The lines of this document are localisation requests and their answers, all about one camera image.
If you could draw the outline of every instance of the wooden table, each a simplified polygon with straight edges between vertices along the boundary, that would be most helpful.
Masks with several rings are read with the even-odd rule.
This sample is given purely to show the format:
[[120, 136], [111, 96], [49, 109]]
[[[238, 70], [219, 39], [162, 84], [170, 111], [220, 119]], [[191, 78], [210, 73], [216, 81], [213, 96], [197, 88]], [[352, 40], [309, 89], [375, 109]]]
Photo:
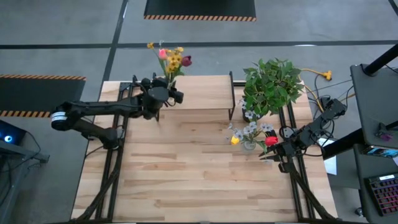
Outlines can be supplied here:
[[[115, 82], [104, 82], [100, 100], [116, 100], [118, 87]], [[247, 125], [238, 105], [242, 95], [243, 88], [235, 87], [232, 122], [240, 128]], [[305, 95], [293, 110], [298, 127], [312, 121]], [[95, 123], [110, 127], [112, 120], [113, 116], [97, 116]], [[260, 123], [280, 128], [278, 115], [267, 115]], [[289, 175], [280, 173], [276, 162], [259, 161], [259, 146], [250, 155], [240, 145], [232, 146], [226, 139], [232, 135], [228, 125], [225, 110], [164, 110], [159, 123], [130, 119], [114, 222], [296, 221]], [[87, 152], [98, 146], [99, 141], [90, 142]], [[308, 153], [320, 150], [314, 146]], [[72, 218], [81, 215], [98, 193], [105, 157], [102, 150], [85, 160]], [[305, 156], [305, 165], [311, 190], [336, 217], [323, 159]]]

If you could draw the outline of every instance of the potted plant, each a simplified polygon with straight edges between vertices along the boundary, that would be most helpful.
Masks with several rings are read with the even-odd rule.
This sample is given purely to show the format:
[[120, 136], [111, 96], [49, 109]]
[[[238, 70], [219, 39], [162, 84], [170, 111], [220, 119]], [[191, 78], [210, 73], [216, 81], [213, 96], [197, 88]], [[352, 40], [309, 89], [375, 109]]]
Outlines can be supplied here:
[[[250, 153], [256, 148], [256, 144], [260, 145], [264, 151], [266, 151], [267, 146], [271, 146], [278, 142], [278, 138], [274, 131], [274, 127], [271, 124], [261, 124], [257, 127], [255, 121], [250, 122], [250, 124], [240, 130], [238, 128], [233, 128], [232, 124], [229, 124], [228, 129], [233, 130], [233, 136], [231, 138], [232, 144], [241, 143], [243, 146], [243, 152]], [[265, 140], [258, 140], [260, 134], [265, 135]]]
[[163, 70], [164, 76], [168, 81], [167, 88], [175, 86], [175, 77], [185, 75], [181, 68], [188, 67], [192, 64], [191, 56], [182, 56], [184, 48], [177, 47], [174, 50], [163, 49], [162, 41], [159, 43], [159, 52], [155, 51], [154, 43], [147, 44], [149, 49], [152, 49], [159, 61], [160, 67]]
[[257, 121], [271, 112], [277, 114], [279, 108], [301, 95], [304, 85], [300, 84], [300, 69], [292, 62], [279, 59], [264, 63], [262, 59], [253, 63], [255, 68], [245, 68], [246, 84], [243, 96], [243, 119], [246, 122]]

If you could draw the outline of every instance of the blue light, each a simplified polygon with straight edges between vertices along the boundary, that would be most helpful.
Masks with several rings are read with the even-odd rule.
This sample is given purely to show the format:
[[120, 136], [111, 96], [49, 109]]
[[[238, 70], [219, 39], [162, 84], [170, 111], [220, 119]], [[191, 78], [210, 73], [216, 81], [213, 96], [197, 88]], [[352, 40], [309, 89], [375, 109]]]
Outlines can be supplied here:
[[6, 143], [10, 143], [12, 141], [12, 137], [11, 136], [6, 136], [6, 137], [4, 137], [4, 141]]

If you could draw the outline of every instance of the black and yellow striped tape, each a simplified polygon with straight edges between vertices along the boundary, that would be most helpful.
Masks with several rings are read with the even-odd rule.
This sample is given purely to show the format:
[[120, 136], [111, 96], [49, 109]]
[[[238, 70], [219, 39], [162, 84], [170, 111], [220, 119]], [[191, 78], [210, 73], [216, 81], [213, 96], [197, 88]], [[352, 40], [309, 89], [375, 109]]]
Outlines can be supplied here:
[[0, 78], [29, 78], [46, 80], [84, 80], [86, 77], [67, 76], [67, 75], [0, 75]]
[[0, 116], [13, 116], [23, 118], [49, 118], [49, 111], [0, 111]]
[[144, 19], [160, 20], [198, 20], [198, 21], [236, 21], [236, 22], [255, 22], [256, 17], [251, 16], [173, 16], [173, 15], [146, 15]]

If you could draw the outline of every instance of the gray floor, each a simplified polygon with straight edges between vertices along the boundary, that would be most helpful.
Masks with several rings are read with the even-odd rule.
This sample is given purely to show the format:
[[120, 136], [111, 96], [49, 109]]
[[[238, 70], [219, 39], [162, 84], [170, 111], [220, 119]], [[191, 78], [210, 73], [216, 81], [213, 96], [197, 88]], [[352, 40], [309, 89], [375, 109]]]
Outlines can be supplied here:
[[[145, 21], [145, 0], [129, 1], [120, 43], [396, 40], [398, 17], [387, 0], [257, 0], [257, 22]], [[0, 1], [2, 44], [109, 44], [112, 42], [122, 0], [3, 0]], [[349, 80], [349, 66], [369, 63], [390, 45], [324, 47], [220, 47], [186, 48], [193, 57], [191, 75], [218, 75], [233, 71], [243, 79], [242, 68], [269, 58], [288, 58], [298, 68], [331, 70], [332, 81], [318, 79], [318, 87]], [[0, 50], [0, 73], [33, 75], [80, 75], [87, 77], [82, 100], [98, 99], [109, 49]], [[398, 60], [390, 63], [398, 66]], [[110, 80], [151, 77], [160, 72], [150, 50], [118, 49]], [[313, 73], [303, 73], [314, 88]], [[338, 97], [347, 82], [320, 90]], [[336, 121], [335, 137], [360, 127], [355, 98]], [[68, 220], [83, 164], [87, 141], [73, 131], [60, 133], [47, 119], [2, 118], [29, 130], [50, 161], [30, 171], [24, 182], [11, 223], [48, 223]], [[364, 222], [353, 210], [359, 207], [353, 189], [332, 187], [340, 218]]]

